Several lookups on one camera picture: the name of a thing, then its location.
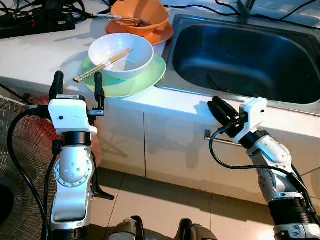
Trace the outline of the robot leg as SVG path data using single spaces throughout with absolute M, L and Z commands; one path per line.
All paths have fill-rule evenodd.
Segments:
M 114 227 L 107 240 L 146 240 L 142 218 L 139 215 L 125 218 Z
M 208 228 L 183 218 L 179 222 L 174 240 L 218 240 L 218 238 Z

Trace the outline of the robot left leg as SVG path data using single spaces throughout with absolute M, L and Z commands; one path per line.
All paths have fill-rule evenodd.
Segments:
M 114 227 L 107 240 L 146 240 L 142 218 L 139 215 L 125 218 Z

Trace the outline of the stainless steel sink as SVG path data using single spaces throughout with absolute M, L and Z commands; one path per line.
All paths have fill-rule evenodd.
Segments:
M 272 108 L 319 114 L 316 30 L 184 13 L 174 16 L 173 29 L 162 53 L 167 69 L 158 88 L 238 102 L 264 98 Z M 221 91 L 211 89 L 207 75 Z

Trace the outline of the black power strip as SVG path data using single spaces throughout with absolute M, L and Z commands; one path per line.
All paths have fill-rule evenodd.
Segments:
M 76 29 L 73 16 L 66 13 L 57 20 L 43 16 L 25 16 L 9 20 L 0 16 L 0 39 L 23 37 L 27 35 L 50 34 Z

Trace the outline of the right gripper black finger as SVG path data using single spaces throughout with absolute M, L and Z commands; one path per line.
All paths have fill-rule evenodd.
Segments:
M 213 117 L 217 119 L 221 125 L 223 125 L 224 117 L 235 115 L 235 108 L 226 101 L 208 101 L 207 105 Z
M 240 117 L 237 110 L 219 96 L 212 98 L 212 115 L 218 122 L 231 122 Z

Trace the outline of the robot right leg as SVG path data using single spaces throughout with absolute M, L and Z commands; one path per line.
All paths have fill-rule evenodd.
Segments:
M 218 238 L 208 228 L 183 218 L 179 222 L 174 240 L 218 240 Z

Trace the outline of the white cabinet door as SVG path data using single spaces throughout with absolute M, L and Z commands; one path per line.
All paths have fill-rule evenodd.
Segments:
M 290 150 L 297 171 L 306 175 L 320 167 L 320 119 L 269 108 L 260 126 Z M 264 204 L 254 169 L 222 167 L 210 154 L 206 132 L 220 124 L 205 100 L 194 114 L 174 111 L 144 114 L 147 178 L 211 194 Z

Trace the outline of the orange plate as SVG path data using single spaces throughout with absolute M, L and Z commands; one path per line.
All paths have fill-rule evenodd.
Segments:
M 110 22 L 105 27 L 106 34 L 126 34 L 124 26 L 119 25 L 116 22 Z M 151 45 L 157 45 L 162 42 L 166 42 L 173 37 L 174 30 L 170 23 L 165 23 L 154 30 L 152 34 L 143 36 Z

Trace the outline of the white bowl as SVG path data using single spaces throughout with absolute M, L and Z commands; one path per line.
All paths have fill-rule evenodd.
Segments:
M 114 33 L 96 39 L 87 51 L 90 62 L 95 66 L 114 55 L 130 50 L 125 57 L 106 66 L 102 73 L 116 79 L 130 79 L 140 75 L 151 63 L 154 48 L 141 36 L 130 33 Z

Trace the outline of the metal cutlery piece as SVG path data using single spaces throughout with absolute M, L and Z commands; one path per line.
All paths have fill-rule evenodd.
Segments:
M 123 25 L 123 26 L 135 26 L 138 28 L 146 27 L 149 25 L 148 23 L 146 23 L 140 19 L 137 19 L 137 20 L 120 19 L 120 20 L 118 20 L 118 22 L 120 25 Z

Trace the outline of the metal faucet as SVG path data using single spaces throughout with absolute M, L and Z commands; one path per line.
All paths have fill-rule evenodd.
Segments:
M 237 0 L 238 7 L 238 23 L 246 25 L 249 21 L 251 11 L 255 5 L 256 0 Z

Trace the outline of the orange bowl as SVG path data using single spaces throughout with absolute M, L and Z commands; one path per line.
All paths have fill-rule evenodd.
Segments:
M 108 34 L 134 34 L 140 37 L 152 35 L 156 29 L 169 23 L 169 12 L 159 0 L 118 0 L 110 13 L 124 18 L 141 19 L 147 26 L 136 26 L 127 21 L 110 21 Z

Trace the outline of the green plate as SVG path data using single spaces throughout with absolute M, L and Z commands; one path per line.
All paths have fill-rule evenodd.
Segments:
M 165 60 L 153 55 L 151 63 L 139 75 L 131 78 L 115 78 L 102 71 L 102 87 L 106 98 L 128 98 L 153 87 L 161 80 L 167 70 Z

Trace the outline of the metal fork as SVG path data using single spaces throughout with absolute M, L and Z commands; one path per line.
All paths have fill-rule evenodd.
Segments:
M 119 15 L 116 15 L 116 14 L 90 13 L 90 15 L 92 17 L 96 17 L 96 18 L 107 18 L 107 19 L 110 19 L 112 21 L 118 21 L 118 20 L 121 20 L 121 19 L 135 21 L 135 20 L 139 19 L 139 18 L 134 18 L 134 17 L 119 16 Z

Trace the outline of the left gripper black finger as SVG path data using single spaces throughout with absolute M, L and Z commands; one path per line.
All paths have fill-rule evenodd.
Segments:
M 103 74 L 100 71 L 94 73 L 94 98 L 97 103 L 95 110 L 105 110 L 105 90 L 103 89 Z
M 64 83 L 64 73 L 61 70 L 58 70 L 54 74 L 54 80 L 49 89 L 49 94 L 48 94 L 49 100 L 53 100 L 57 98 L 58 95 L 62 95 L 64 93 L 63 83 Z

